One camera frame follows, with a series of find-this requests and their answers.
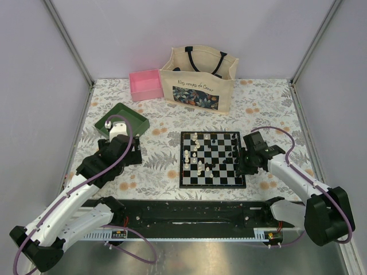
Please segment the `right aluminium corner post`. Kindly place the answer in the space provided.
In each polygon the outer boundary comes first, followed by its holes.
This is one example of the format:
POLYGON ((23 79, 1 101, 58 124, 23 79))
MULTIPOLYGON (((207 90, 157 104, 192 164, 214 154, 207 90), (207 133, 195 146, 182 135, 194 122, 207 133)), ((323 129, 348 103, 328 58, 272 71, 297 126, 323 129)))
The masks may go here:
POLYGON ((329 7, 324 19, 322 20, 322 22, 321 22, 321 24, 320 24, 320 26, 319 26, 319 28, 316 32, 315 36, 313 37, 310 45, 308 46, 304 56, 302 57, 301 62, 298 65, 295 73, 289 79, 289 83, 292 87, 299 80, 300 75, 303 72, 304 68, 306 67, 306 65, 307 65, 309 59, 311 58, 314 50, 316 49, 316 47, 320 43, 323 35, 325 34, 327 28, 331 24, 335 14, 337 13, 337 11, 339 10, 339 8, 341 7, 342 4, 343 4, 343 0, 334 0, 332 2, 331 6, 329 7))

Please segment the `left aluminium corner post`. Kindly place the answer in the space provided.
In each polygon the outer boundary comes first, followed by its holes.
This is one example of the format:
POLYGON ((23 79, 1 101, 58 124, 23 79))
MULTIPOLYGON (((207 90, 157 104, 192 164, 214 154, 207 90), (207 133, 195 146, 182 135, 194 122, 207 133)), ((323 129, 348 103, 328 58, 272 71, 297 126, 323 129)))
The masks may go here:
POLYGON ((56 28, 61 35, 61 38, 65 42, 71 56, 73 57, 74 61, 76 62, 76 65, 78 66, 81 74, 83 75, 85 82, 87 83, 89 87, 93 87, 95 83, 93 80, 93 77, 91 76, 79 51, 77 50, 75 44, 73 43, 72 37, 70 36, 69 32, 67 31, 65 24, 63 22, 63 19, 61 18, 61 15, 57 11, 56 6, 54 5, 53 1, 42 0, 42 3, 44 4, 45 8, 47 9, 52 21, 56 25, 56 28))

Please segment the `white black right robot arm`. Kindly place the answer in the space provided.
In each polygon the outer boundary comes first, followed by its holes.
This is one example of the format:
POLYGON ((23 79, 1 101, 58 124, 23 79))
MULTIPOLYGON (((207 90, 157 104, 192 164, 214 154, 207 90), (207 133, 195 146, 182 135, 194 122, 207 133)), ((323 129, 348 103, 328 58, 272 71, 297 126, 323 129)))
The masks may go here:
POLYGON ((261 212, 262 222, 269 227, 280 221, 294 225, 318 246, 350 242, 355 225, 347 193, 302 172, 290 162, 289 154, 278 146, 260 151, 242 148, 239 152, 237 174, 255 175, 263 169, 285 183, 302 201, 298 205, 285 199, 271 199, 269 207, 261 212))

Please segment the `black white chess board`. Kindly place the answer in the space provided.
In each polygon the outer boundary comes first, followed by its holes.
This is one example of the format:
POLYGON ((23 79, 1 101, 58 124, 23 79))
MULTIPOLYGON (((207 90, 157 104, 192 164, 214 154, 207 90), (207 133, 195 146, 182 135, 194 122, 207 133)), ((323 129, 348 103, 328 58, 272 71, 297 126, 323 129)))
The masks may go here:
POLYGON ((246 188, 245 176, 236 176, 241 149, 240 133, 231 131, 180 134, 180 188, 246 188), (185 169, 185 150, 189 151, 189 168, 185 169))

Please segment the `pink plastic box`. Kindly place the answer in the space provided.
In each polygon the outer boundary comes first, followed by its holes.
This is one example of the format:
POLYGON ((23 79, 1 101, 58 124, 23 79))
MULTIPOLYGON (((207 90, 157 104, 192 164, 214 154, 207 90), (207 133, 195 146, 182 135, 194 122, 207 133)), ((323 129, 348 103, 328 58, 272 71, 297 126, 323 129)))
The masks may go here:
POLYGON ((143 101, 163 97, 163 89, 158 69, 129 74, 132 101, 143 101))

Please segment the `aluminium corner post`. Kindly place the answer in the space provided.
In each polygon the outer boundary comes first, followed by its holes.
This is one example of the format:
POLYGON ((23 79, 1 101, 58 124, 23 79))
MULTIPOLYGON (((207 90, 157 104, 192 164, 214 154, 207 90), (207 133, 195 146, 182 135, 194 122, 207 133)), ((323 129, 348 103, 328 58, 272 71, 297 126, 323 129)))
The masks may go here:
POLYGON ((56 6, 54 5, 53 1, 42 0, 42 3, 44 4, 45 8, 47 9, 52 21, 56 25, 56 28, 61 35, 61 38, 65 42, 71 56, 73 57, 74 61, 76 62, 76 65, 78 66, 81 74, 83 75, 85 82, 87 83, 89 87, 93 87, 95 83, 93 80, 93 77, 91 76, 79 51, 77 50, 75 44, 73 43, 72 37, 70 36, 69 32, 67 31, 65 24, 63 22, 63 19, 61 18, 61 15, 57 11, 56 6))
POLYGON ((309 59, 311 58, 314 50, 316 49, 316 47, 320 43, 323 35, 325 34, 327 28, 331 24, 335 14, 337 13, 337 11, 339 10, 339 8, 341 7, 342 4, 343 4, 343 0, 334 0, 332 2, 331 6, 329 7, 324 19, 322 20, 322 22, 321 22, 321 24, 320 24, 320 26, 319 26, 319 28, 316 32, 315 36, 313 37, 310 45, 308 46, 304 56, 302 57, 301 62, 298 65, 295 73, 289 79, 289 83, 292 87, 299 80, 300 75, 303 72, 304 68, 306 67, 306 65, 307 65, 309 59))

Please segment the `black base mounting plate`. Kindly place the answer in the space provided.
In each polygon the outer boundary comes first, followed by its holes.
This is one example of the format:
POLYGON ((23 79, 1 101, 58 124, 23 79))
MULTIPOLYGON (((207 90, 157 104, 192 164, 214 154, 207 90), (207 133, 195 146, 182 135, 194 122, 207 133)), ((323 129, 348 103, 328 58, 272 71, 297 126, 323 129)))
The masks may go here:
POLYGON ((233 227, 291 227, 276 220, 264 202, 228 201, 128 201, 108 225, 138 228, 150 224, 230 225, 233 227))

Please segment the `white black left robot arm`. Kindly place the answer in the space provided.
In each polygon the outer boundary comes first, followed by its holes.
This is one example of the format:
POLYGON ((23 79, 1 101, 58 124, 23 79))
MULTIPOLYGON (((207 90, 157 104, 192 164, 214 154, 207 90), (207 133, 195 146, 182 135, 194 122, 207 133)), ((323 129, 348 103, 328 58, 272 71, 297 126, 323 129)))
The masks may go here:
POLYGON ((9 236, 18 250, 13 262, 24 255, 40 272, 54 267, 63 254, 98 227, 119 226, 125 222, 125 206, 113 196, 102 198, 88 213, 71 221, 72 215, 108 182, 112 182, 132 164, 141 163, 139 139, 131 124, 121 118, 105 122, 108 139, 98 141, 98 151, 83 159, 76 174, 58 197, 27 226, 15 226, 9 236))

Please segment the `beige canvas tote bag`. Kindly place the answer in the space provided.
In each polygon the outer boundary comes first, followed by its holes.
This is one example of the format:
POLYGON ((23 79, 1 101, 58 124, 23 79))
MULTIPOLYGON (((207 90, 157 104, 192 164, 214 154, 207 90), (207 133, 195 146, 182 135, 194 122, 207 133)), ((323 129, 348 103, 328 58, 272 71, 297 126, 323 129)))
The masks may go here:
POLYGON ((208 46, 172 48, 159 70, 163 96, 172 103, 227 114, 239 59, 208 46))

